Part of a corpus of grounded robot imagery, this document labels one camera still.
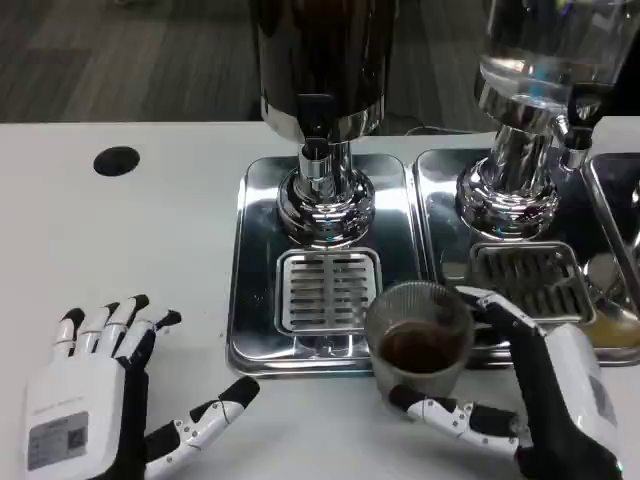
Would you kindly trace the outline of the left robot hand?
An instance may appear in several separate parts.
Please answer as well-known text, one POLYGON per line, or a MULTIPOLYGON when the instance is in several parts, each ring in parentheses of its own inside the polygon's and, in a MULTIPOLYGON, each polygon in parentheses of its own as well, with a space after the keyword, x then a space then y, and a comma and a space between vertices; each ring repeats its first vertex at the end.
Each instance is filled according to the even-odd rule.
POLYGON ((217 397, 146 430, 147 365, 175 310, 147 313, 134 295, 58 322, 51 359, 25 388, 24 479, 169 479, 210 446, 260 392, 243 376, 217 397))

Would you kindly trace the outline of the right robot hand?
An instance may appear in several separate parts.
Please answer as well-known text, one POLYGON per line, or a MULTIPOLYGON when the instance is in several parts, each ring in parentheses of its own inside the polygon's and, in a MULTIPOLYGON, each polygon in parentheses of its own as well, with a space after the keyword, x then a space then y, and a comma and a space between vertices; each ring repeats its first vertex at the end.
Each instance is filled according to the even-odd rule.
POLYGON ((617 420, 586 334, 545 330, 497 292, 458 293, 509 343, 525 413, 428 396, 398 385, 391 404, 421 424, 515 462, 528 479, 620 479, 617 420))

